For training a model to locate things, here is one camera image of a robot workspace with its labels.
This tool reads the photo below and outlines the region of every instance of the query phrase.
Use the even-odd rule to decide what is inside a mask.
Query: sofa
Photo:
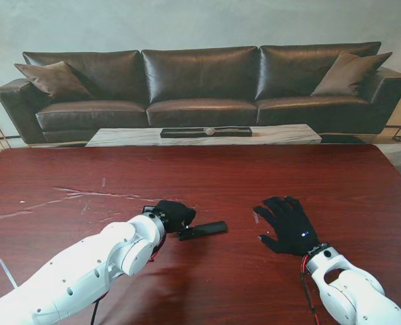
[[[24,52],[27,64],[64,61],[94,100],[49,101],[28,79],[0,87],[27,144],[86,142],[101,128],[307,124],[317,133],[378,134],[401,98],[401,73],[380,68],[359,96],[310,96],[338,55],[380,42],[112,53]]]

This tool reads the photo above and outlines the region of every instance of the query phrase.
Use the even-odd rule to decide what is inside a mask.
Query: red wooden table
[[[178,242],[117,280],[96,324],[313,324],[300,258],[258,239],[252,207],[299,198],[318,237],[372,273],[401,306],[401,176],[374,146],[13,149],[0,153],[0,258],[18,284],[46,261],[160,199],[227,234]],[[334,324],[309,280],[322,324]],[[0,267],[0,297],[11,290]],[[63,324],[88,324],[92,306]]]

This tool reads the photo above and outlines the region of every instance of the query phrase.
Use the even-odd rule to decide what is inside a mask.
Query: brown pillow
[[[389,52],[361,58],[354,54],[341,52],[311,96],[357,96],[358,87],[365,76],[377,71],[391,54]]]
[[[14,64],[14,66],[54,102],[93,99],[85,86],[63,61],[48,66],[30,64]]]

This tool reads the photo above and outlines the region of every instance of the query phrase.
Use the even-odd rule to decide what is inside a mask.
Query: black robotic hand
[[[182,231],[196,217],[194,209],[188,208],[180,202],[168,200],[161,200],[153,208],[152,213],[160,217],[168,234]]]
[[[296,198],[290,196],[268,198],[263,201],[268,207],[255,207],[276,232],[277,239],[260,235],[261,241],[275,253],[304,256],[320,244],[315,229]]]

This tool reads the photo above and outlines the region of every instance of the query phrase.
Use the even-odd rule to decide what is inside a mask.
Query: wooden table
[[[253,144],[319,144],[321,137],[306,124],[250,127],[251,137],[161,138],[163,128],[100,129],[87,147],[223,146]],[[186,127],[186,130],[198,129]]]
[[[313,324],[300,258],[275,255],[252,207],[301,200],[323,241],[401,306],[401,176],[370,145],[12,149],[0,153],[0,257],[19,284],[56,253],[162,198],[227,234],[166,241],[117,280],[96,324]],[[321,324],[334,324],[309,280]],[[0,267],[0,296],[11,290]],[[63,322],[88,324],[92,307]]]

